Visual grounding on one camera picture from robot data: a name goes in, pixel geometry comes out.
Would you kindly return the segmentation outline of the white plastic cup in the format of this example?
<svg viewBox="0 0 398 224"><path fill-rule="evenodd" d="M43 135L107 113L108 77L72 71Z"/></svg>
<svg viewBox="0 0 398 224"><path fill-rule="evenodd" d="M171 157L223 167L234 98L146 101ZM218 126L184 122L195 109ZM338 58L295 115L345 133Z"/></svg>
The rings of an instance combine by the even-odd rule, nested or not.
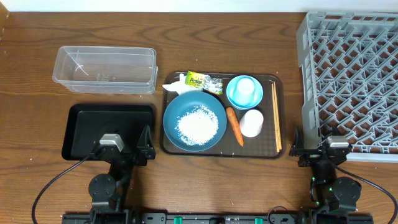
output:
<svg viewBox="0 0 398 224"><path fill-rule="evenodd" d="M243 136L253 138L259 135L264 117L258 110L249 110L241 118L239 127Z"/></svg>

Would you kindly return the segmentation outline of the dark blue plate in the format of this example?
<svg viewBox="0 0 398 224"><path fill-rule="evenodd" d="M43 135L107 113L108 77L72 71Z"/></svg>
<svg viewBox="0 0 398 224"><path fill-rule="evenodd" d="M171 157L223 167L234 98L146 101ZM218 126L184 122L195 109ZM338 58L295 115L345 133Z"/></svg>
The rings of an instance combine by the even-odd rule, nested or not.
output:
<svg viewBox="0 0 398 224"><path fill-rule="evenodd" d="M200 105L205 105L215 113L219 121L219 128L214 138L206 144L202 146L188 146L178 138L177 130L175 130L177 117L192 110L194 106ZM220 101L211 94L200 91L184 93L173 99L166 107L163 117L163 128L167 138L174 146L188 152L202 152L215 146L223 137L226 125L226 111Z"/></svg>

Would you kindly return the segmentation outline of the pile of white rice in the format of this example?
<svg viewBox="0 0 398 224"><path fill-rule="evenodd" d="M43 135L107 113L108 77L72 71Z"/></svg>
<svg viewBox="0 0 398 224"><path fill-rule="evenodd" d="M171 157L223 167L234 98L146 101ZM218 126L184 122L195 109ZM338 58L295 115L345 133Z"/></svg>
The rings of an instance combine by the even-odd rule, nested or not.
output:
<svg viewBox="0 0 398 224"><path fill-rule="evenodd" d="M219 121L205 105L194 106L177 117L175 130L179 140L188 146L202 146L212 140L219 128Z"/></svg>

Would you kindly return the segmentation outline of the light blue small bowl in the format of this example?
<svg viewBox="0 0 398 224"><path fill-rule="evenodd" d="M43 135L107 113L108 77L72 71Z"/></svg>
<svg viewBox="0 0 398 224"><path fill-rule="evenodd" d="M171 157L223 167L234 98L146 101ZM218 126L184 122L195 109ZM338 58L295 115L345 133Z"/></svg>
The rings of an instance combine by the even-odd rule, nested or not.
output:
<svg viewBox="0 0 398 224"><path fill-rule="evenodd" d="M252 100L251 104L249 104L247 106L239 106L233 100L233 91L235 89L237 82L241 78L250 78L255 84L254 99ZM254 108L261 102L263 94L264 94L264 90L263 90L263 87L260 84L260 82L257 79L255 79L254 77L251 77L248 75L240 75L240 76L234 77L233 79L231 79L229 81L229 83L227 84L227 87L226 87L227 99L232 104L232 106L238 110L249 110L251 108Z"/></svg>

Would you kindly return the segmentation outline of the light blue cup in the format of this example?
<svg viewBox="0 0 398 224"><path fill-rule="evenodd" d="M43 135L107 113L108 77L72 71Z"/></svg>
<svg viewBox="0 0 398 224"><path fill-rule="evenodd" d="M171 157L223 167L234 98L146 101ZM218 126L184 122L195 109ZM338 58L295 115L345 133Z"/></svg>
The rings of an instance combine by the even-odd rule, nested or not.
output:
<svg viewBox="0 0 398 224"><path fill-rule="evenodd" d="M239 106L247 106L254 99L255 84L250 78L241 78L233 91L233 100Z"/></svg>

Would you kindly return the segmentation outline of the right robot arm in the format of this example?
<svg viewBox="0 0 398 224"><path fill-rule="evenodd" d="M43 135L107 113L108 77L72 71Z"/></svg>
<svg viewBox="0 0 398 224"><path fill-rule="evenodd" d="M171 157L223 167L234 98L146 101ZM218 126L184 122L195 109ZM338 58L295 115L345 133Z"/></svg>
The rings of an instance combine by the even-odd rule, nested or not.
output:
<svg viewBox="0 0 398 224"><path fill-rule="evenodd" d="M301 211L297 223L349 223L349 214L356 210L361 184L351 177L338 177L336 170L346 161L352 145L339 134L329 136L315 149L306 149L302 132L295 130L289 155L298 157L298 166L312 171L310 198L317 207Z"/></svg>

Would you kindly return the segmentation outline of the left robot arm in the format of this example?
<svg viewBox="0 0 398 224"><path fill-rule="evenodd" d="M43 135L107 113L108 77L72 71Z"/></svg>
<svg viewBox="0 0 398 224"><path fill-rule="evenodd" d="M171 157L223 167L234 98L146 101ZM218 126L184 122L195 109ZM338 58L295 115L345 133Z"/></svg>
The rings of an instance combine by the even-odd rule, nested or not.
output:
<svg viewBox="0 0 398 224"><path fill-rule="evenodd" d="M88 187L92 209L87 223L140 223L132 208L125 208L127 191L136 166L155 158L150 126L144 126L136 147L128 149L118 134L104 134L92 150L95 160L110 164L109 172L95 176Z"/></svg>

